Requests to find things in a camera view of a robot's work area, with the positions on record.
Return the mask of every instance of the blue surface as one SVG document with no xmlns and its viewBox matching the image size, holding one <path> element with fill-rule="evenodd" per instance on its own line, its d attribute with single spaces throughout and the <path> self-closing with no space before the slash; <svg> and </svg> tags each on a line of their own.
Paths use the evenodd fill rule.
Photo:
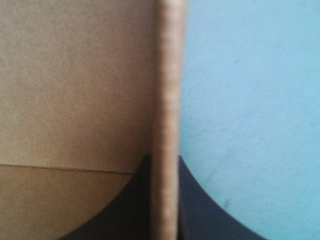
<svg viewBox="0 0 320 240">
<path fill-rule="evenodd" d="M 265 238 L 320 239 L 320 1 L 189 1 L 180 154 Z"/>
</svg>

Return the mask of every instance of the brown cardboard panel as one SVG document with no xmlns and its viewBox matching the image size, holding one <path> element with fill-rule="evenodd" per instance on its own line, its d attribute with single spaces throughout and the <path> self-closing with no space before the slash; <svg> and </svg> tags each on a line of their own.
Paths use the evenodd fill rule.
<svg viewBox="0 0 320 240">
<path fill-rule="evenodd" d="M 0 239 L 56 240 L 96 215 L 129 178 L 0 166 Z"/>
<path fill-rule="evenodd" d="M 0 164 L 132 172 L 150 151 L 153 1 L 0 3 Z"/>
</svg>

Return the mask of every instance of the dark brown curved object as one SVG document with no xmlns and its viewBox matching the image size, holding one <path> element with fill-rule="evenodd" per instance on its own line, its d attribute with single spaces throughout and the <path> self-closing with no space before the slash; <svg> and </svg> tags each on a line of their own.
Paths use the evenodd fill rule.
<svg viewBox="0 0 320 240">
<path fill-rule="evenodd" d="M 150 166 L 145 156 L 120 194 L 60 240 L 149 240 Z M 235 220 L 201 188 L 179 157 L 178 240 L 265 240 Z"/>
</svg>

